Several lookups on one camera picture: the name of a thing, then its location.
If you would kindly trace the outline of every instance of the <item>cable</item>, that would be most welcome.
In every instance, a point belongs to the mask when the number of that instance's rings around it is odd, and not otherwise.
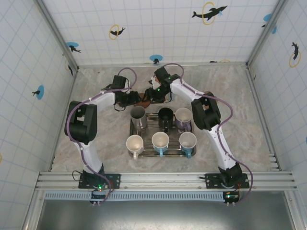
[[[221,126],[222,126],[223,124],[225,124],[227,121],[229,121],[229,120],[232,118],[232,116],[233,116],[233,114],[234,114],[233,108],[231,107],[231,105],[230,105],[229,103],[227,103],[226,101],[224,101],[224,100],[222,100],[222,99],[220,99],[220,98],[217,98],[217,97],[213,97],[213,96],[209,96],[209,95],[206,95],[206,94],[201,94],[201,93],[195,92],[192,88],[190,88],[188,85],[186,85],[186,84],[183,83],[183,80],[182,80],[183,75],[184,75],[184,69],[183,69],[183,67],[182,67],[180,64],[177,64],[177,63],[165,64],[165,65],[163,65],[163,67],[169,66],[169,65],[176,65],[176,66],[179,66],[179,67],[182,69],[182,73],[181,73],[181,76],[180,76],[180,83],[181,83],[184,87],[186,87],[188,90],[190,90],[191,92],[193,92],[194,94],[196,94],[196,95],[198,95],[198,96],[200,96],[200,97],[206,97],[206,98],[209,98],[209,99],[218,100],[218,101],[224,103],[225,105],[227,105],[228,108],[230,109],[230,116],[229,116],[226,120],[224,120],[223,122],[221,122],[221,123],[219,124],[219,126],[217,127],[217,137],[218,137],[218,140],[219,140],[219,142],[220,142],[220,144],[221,144],[221,147],[222,147],[222,149],[224,150],[225,154],[226,154],[229,158],[231,158],[232,160],[234,160],[235,162],[237,162],[238,164],[241,164],[242,166],[244,166],[244,167],[249,171],[249,173],[250,173],[251,179],[250,179],[250,187],[249,187],[249,190],[248,190],[247,194],[246,194],[241,200],[239,200],[236,204],[242,202],[242,201],[245,200],[245,199],[249,196],[249,194],[250,194],[250,191],[251,191],[251,189],[252,189],[252,187],[253,187],[253,183],[254,183],[254,176],[253,176],[252,171],[250,170],[250,168],[249,168],[247,165],[245,165],[245,164],[242,163],[241,161],[235,159],[233,156],[231,156],[231,155],[228,153],[228,151],[226,150],[226,148],[224,147],[224,145],[223,145],[223,143],[222,143],[222,140],[221,140],[221,137],[220,137],[220,133],[219,133],[219,129],[221,128]]]
[[[77,171],[77,170],[72,171],[72,178],[73,178],[75,181],[79,181],[79,180],[76,180],[75,177],[73,176],[73,173],[74,173],[74,172],[77,172],[77,173],[79,173],[80,175],[82,174],[82,172],[79,172],[79,171]]]
[[[122,69],[118,72],[117,75],[119,75],[119,74],[120,74],[123,70],[125,70],[125,69],[129,69],[129,70],[131,70],[131,71],[134,73],[135,80],[134,80],[134,82],[133,82],[133,84],[132,84],[131,86],[129,86],[129,87],[127,87],[127,88],[124,88],[124,89],[112,89],[112,90],[100,92],[100,93],[97,94],[96,96],[92,97],[91,100],[95,100],[95,99],[101,97],[102,95],[104,95],[105,93],[117,92],[117,91],[123,91],[123,90],[131,89],[131,88],[135,85],[135,83],[136,83],[137,74],[136,74],[136,72],[135,72],[133,69],[131,69],[131,68],[129,68],[129,67],[125,67],[125,68],[122,68]],[[67,118],[67,122],[66,122],[66,131],[67,131],[67,135],[68,135],[68,137],[70,138],[70,140],[73,141],[73,142],[75,142],[75,143],[77,143],[77,145],[79,146],[79,148],[80,148],[80,153],[81,153],[81,158],[82,158],[83,163],[86,165],[86,167],[87,167],[92,173],[94,173],[94,174],[97,175],[97,176],[100,176],[101,178],[103,178],[103,179],[107,182],[107,184],[108,184],[108,186],[109,186],[109,193],[108,193],[108,195],[104,198],[104,200],[101,201],[101,203],[103,203],[103,202],[105,202],[105,201],[108,199],[108,197],[110,196],[110,193],[112,192],[112,191],[111,191],[111,189],[112,189],[111,183],[110,183],[110,181],[109,181],[105,176],[103,176],[103,175],[97,173],[95,170],[93,170],[93,169],[87,164],[87,162],[86,162],[86,160],[85,160],[85,158],[84,158],[84,152],[83,152],[83,148],[82,148],[81,143],[78,142],[77,140],[75,140],[75,139],[71,136],[71,132],[70,132],[70,129],[69,129],[70,120],[71,120],[71,117],[72,117],[73,113],[76,112],[77,109],[78,109],[80,106],[82,106],[82,105],[84,105],[84,104],[90,102],[91,100],[90,100],[90,99],[87,99],[87,100],[85,100],[85,101],[83,101],[83,102],[80,102],[78,105],[76,105],[76,106],[72,109],[72,111],[69,113],[68,118]]]

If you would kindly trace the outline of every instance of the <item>mug handle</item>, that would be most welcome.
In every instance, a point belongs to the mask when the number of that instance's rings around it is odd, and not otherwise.
[[[188,159],[191,158],[191,150],[190,149],[186,150],[186,156],[187,156]]]
[[[191,125],[190,125],[190,122],[185,123],[185,124],[184,124],[184,126],[185,126],[185,130],[186,130],[186,131],[188,131],[188,132],[190,132],[190,131],[191,131]]]
[[[164,132],[168,133],[167,121],[164,121]]]

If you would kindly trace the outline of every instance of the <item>yellow ring sticker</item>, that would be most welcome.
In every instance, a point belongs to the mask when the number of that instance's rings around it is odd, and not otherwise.
[[[65,65],[65,70],[68,71],[69,69],[68,69],[68,62],[67,62],[67,59],[65,60],[65,64],[64,64],[64,65]]]
[[[203,15],[204,15],[204,10],[205,10],[206,5],[208,5],[208,4],[211,4],[212,6],[214,6],[213,2],[211,2],[211,1],[207,2],[206,4],[204,4],[204,6],[203,6],[203,8],[202,8],[202,15],[201,15],[201,17],[202,17],[202,23],[203,23],[204,25],[211,25],[211,24],[214,22],[214,20],[215,20],[215,16],[213,17],[213,20],[212,20],[212,22],[210,22],[210,23],[206,23],[205,20],[204,20],[204,17],[203,17]]]
[[[113,29],[115,26],[117,27],[117,34],[116,34],[116,37],[112,38],[112,37],[111,37],[111,31],[112,31],[112,29]],[[110,29],[110,31],[109,31],[109,38],[110,38],[111,40],[115,40],[115,39],[118,37],[118,34],[119,34],[119,25],[115,24],[115,25],[113,25],[113,26],[111,27],[111,29]]]
[[[289,59],[289,66],[290,66],[291,68],[296,67],[296,66],[300,63],[300,61],[301,61],[302,54],[301,54],[301,52],[298,52],[298,53],[299,53],[299,60],[298,60],[298,62],[297,62],[294,66],[291,64],[291,60],[292,60],[292,57],[294,56],[294,53],[291,55],[291,57],[290,57],[290,59]]]

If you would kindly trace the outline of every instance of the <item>gray floor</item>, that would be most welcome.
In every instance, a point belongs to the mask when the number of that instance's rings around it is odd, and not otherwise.
[[[96,95],[100,89],[112,82],[113,76],[121,68],[80,69],[72,91],[71,100],[82,101]],[[133,90],[144,92],[150,85],[148,80],[157,67],[133,68],[138,81]],[[178,67],[169,67],[168,71],[180,74]],[[122,75],[133,80],[129,70]],[[223,131],[233,155],[248,165],[253,171],[268,171],[270,168],[269,150],[249,88],[248,80],[240,65],[212,65],[185,67],[184,80],[200,91],[211,91],[215,96],[229,102],[234,109],[233,118],[223,126]],[[227,106],[218,103],[224,120],[230,114]],[[166,103],[176,111],[178,108],[191,108],[190,103],[178,95]],[[157,113],[162,108],[150,105],[147,113]],[[187,158],[142,158],[133,160],[128,154],[125,143],[129,136],[130,110],[116,112],[112,106],[98,115],[98,133],[95,139],[97,151],[107,172],[214,172],[217,171],[217,159],[209,139],[194,125],[198,139],[197,153]],[[82,169],[82,160],[64,131],[59,138],[52,171],[72,171]]]
[[[206,201],[45,201],[39,230],[291,230],[281,192],[252,192],[235,207]]]

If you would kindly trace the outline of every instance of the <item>tiled wall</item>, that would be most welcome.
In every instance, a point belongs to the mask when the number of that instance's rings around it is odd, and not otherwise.
[[[255,84],[284,170],[307,207],[307,1],[289,0],[254,65]],[[295,47],[298,55],[295,60]]]
[[[277,0],[44,2],[64,39],[77,43],[77,63],[99,65],[153,63],[152,55],[161,55],[163,63],[247,61]],[[201,17],[192,18],[194,11],[217,15],[204,18],[204,24]],[[124,28],[118,36],[110,33],[118,32],[116,25]]]
[[[20,229],[47,170],[72,76],[32,0],[0,1],[0,229]],[[40,85],[44,94],[32,94]]]

